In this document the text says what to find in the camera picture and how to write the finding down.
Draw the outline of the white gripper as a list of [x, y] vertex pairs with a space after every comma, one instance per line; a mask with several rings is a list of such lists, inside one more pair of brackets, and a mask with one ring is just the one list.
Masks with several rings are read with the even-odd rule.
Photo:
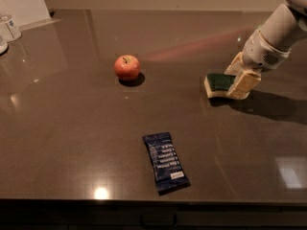
[[243, 100], [260, 81], [261, 75], [253, 70], [246, 70], [246, 65], [263, 71], [275, 70], [289, 56], [289, 51], [280, 51], [261, 35], [259, 30], [253, 32], [224, 73], [235, 76], [226, 96], [233, 100]]

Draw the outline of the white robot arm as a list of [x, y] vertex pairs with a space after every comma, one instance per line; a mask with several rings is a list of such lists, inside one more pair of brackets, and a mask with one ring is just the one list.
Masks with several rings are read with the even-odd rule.
[[260, 82], [261, 73], [276, 69], [293, 46], [307, 37], [307, 0], [285, 1], [254, 31], [224, 71], [235, 77], [226, 93], [228, 98], [245, 99]]

